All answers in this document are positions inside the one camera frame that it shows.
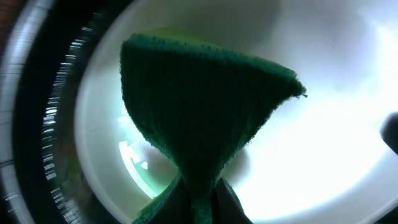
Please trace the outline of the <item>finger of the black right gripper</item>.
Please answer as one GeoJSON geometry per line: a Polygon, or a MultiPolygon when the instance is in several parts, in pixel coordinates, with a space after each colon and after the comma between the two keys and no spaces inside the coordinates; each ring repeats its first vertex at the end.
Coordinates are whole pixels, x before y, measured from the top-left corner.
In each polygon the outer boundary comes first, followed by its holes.
{"type": "Polygon", "coordinates": [[[381,128],[381,137],[383,141],[392,149],[392,151],[398,153],[398,114],[390,114],[381,128]]]}

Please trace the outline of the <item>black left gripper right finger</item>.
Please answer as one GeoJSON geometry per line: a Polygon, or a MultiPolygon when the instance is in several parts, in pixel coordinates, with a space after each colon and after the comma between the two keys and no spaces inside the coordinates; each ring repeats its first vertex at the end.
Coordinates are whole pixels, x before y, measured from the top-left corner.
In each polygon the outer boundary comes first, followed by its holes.
{"type": "Polygon", "coordinates": [[[211,208],[214,224],[252,224],[224,179],[218,181],[212,193],[211,208]]]}

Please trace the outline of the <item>green scouring sponge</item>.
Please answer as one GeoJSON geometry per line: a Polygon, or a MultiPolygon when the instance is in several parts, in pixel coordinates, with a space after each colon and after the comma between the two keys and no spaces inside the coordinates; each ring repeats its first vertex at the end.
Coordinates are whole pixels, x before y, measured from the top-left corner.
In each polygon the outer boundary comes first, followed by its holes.
{"type": "Polygon", "coordinates": [[[225,165],[274,110],[306,94],[289,68],[170,29],[125,40],[120,74],[128,115],[178,170],[137,223],[148,223],[179,179],[190,195],[190,223],[213,223],[211,196],[225,165]]]}

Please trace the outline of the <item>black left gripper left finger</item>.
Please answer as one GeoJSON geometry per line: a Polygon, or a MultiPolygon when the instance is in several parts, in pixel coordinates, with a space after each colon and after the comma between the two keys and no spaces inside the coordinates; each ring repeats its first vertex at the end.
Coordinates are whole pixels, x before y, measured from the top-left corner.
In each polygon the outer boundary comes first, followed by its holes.
{"type": "Polygon", "coordinates": [[[170,195],[148,224],[189,224],[190,195],[182,179],[179,179],[170,195]]]}

